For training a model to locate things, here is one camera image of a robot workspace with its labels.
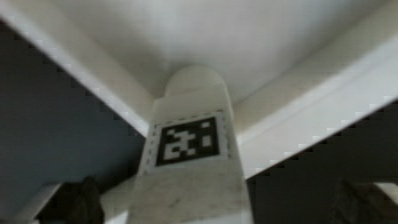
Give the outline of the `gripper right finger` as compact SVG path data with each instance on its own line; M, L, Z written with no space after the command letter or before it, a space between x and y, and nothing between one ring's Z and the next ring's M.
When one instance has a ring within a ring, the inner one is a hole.
M331 224L398 224L398 184L341 181Z

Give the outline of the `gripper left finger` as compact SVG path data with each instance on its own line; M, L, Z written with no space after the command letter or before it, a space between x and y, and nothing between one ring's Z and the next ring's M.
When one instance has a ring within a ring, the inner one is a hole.
M43 186L11 224L105 224L100 187L91 176L80 182Z

